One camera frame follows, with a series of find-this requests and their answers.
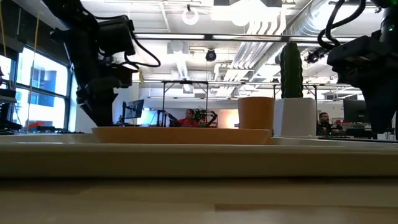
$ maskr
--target window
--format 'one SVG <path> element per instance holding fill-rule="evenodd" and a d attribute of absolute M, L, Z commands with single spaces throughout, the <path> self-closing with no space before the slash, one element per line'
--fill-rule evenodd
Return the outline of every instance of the window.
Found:
<path fill-rule="evenodd" d="M 29 90 L 17 88 L 16 99 L 17 105 L 12 115 L 13 122 L 21 122 L 21 125 L 26 126 L 29 117 L 29 124 L 41 121 L 45 126 L 64 127 L 65 100 L 63 98 L 32 92 L 30 103 L 28 103 Z"/>
<path fill-rule="evenodd" d="M 5 80 L 9 80 L 11 72 L 11 59 L 0 55 L 0 68 L 4 75 L 2 78 Z"/>
<path fill-rule="evenodd" d="M 67 94 L 68 70 L 66 66 L 36 54 L 27 48 L 19 54 L 17 82 L 60 95 Z"/>

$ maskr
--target man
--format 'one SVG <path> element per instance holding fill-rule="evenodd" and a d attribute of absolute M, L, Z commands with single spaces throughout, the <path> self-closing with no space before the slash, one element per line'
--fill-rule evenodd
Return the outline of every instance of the man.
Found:
<path fill-rule="evenodd" d="M 337 129 L 332 129 L 329 123 L 329 115 L 326 112 L 319 114 L 319 123 L 317 125 L 317 135 L 339 134 L 343 127 L 337 125 Z"/>

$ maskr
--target person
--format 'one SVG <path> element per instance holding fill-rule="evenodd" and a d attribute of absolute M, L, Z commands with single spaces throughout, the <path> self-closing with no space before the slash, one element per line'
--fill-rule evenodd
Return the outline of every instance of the person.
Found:
<path fill-rule="evenodd" d="M 195 118 L 195 112 L 193 109 L 187 109 L 185 112 L 185 118 L 180 119 L 178 121 L 180 127 L 186 127 L 186 128 L 197 128 L 199 127 L 199 124 L 194 120 Z"/>
<path fill-rule="evenodd" d="M 317 135 L 339 134 L 343 127 L 337 125 L 337 129 L 332 129 L 329 123 L 329 115 L 326 112 L 319 114 L 319 123 L 317 125 Z"/>

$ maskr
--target cactus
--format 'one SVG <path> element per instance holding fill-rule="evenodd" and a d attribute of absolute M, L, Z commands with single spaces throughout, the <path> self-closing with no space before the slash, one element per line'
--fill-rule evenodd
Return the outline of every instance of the cactus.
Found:
<path fill-rule="evenodd" d="M 280 55 L 281 91 L 283 98 L 303 97 L 303 68 L 297 44 L 289 42 Z"/>

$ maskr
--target white pot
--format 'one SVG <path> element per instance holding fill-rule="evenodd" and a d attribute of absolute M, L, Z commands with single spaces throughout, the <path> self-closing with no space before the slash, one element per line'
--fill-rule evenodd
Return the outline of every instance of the white pot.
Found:
<path fill-rule="evenodd" d="M 275 101 L 274 136 L 315 136 L 317 102 L 311 98 L 286 98 Z"/>

